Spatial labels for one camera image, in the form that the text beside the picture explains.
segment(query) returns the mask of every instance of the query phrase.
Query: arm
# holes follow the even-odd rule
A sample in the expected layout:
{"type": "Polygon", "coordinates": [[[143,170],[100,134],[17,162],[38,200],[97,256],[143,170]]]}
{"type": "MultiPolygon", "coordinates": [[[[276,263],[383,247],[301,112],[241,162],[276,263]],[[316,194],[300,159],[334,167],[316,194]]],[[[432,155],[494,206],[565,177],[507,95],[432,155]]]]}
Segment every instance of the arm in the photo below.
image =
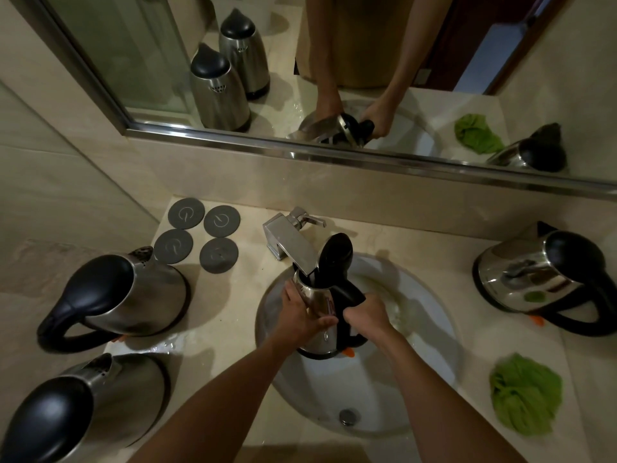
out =
{"type": "Polygon", "coordinates": [[[333,3],[333,0],[306,0],[309,62],[317,83],[317,120],[343,112],[332,58],[333,3]]]}
{"type": "Polygon", "coordinates": [[[309,318],[296,287],[288,281],[272,335],[190,397],[130,463],[234,461],[282,363],[336,323],[336,317],[309,318]]]}
{"type": "Polygon", "coordinates": [[[405,400],[420,457],[432,463],[503,462],[525,459],[429,367],[391,326],[376,295],[345,309],[345,319],[388,358],[405,400]]]}
{"type": "Polygon", "coordinates": [[[373,138],[390,132],[394,113],[433,46],[451,3],[452,0],[413,1],[392,81],[380,98],[366,109],[361,119],[373,120],[373,138]]]}

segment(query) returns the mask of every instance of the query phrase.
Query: round gray coaster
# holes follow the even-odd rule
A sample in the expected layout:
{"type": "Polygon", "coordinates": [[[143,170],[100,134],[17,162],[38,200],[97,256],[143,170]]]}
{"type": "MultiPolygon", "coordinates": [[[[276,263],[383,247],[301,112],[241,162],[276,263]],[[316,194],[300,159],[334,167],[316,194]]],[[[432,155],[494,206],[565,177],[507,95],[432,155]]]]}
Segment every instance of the round gray coaster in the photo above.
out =
{"type": "Polygon", "coordinates": [[[162,233],[154,243],[154,256],[158,261],[173,265],[184,260],[192,250],[192,237],[182,229],[162,233]]]}
{"type": "Polygon", "coordinates": [[[240,226],[240,213],[234,207],[212,208],[204,218],[204,228],[212,237],[227,237],[240,226]]]}
{"type": "Polygon", "coordinates": [[[209,273],[219,274],[231,269],[237,261],[237,245],[231,239],[208,241],[199,252],[199,263],[209,273]]]}
{"type": "Polygon", "coordinates": [[[204,218],[204,204],[196,198],[184,198],[176,201],[169,212],[167,220],[176,229],[190,229],[204,218]]]}

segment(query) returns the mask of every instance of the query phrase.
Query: faucet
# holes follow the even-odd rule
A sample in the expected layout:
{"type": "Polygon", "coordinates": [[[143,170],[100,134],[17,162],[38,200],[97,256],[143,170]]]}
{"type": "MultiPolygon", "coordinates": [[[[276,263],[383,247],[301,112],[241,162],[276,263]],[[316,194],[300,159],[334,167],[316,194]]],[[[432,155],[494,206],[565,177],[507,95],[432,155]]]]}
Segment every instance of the faucet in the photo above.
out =
{"type": "Polygon", "coordinates": [[[306,223],[326,226],[326,221],[315,218],[296,206],[288,216],[277,214],[264,224],[268,248],[277,260],[288,256],[308,276],[317,266],[317,250],[299,232],[306,223]]]}

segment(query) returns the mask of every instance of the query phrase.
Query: person's left arm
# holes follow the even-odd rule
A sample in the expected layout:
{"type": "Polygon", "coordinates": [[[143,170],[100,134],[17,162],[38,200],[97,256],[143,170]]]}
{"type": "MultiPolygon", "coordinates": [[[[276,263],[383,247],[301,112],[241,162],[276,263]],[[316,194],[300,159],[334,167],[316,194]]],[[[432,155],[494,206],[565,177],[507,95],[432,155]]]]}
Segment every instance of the person's left arm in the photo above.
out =
{"type": "Polygon", "coordinates": [[[190,397],[129,463],[234,461],[282,363],[336,323],[336,317],[310,318],[296,287],[287,281],[272,335],[190,397]]]}
{"type": "Polygon", "coordinates": [[[361,118],[375,124],[371,138],[390,132],[396,109],[433,46],[451,3],[452,0],[413,0],[392,81],[361,118]]]}

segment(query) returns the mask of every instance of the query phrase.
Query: brown apron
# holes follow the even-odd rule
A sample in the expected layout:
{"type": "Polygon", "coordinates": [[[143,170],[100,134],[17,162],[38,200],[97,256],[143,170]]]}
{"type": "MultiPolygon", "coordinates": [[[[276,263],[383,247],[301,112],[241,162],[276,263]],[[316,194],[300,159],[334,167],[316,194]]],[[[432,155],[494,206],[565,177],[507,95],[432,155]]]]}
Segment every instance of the brown apron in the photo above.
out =
{"type": "MultiPolygon", "coordinates": [[[[390,83],[413,0],[334,0],[333,61],[343,87],[384,87],[390,83]]],[[[313,80],[306,9],[302,13],[296,62],[313,80]]]]}

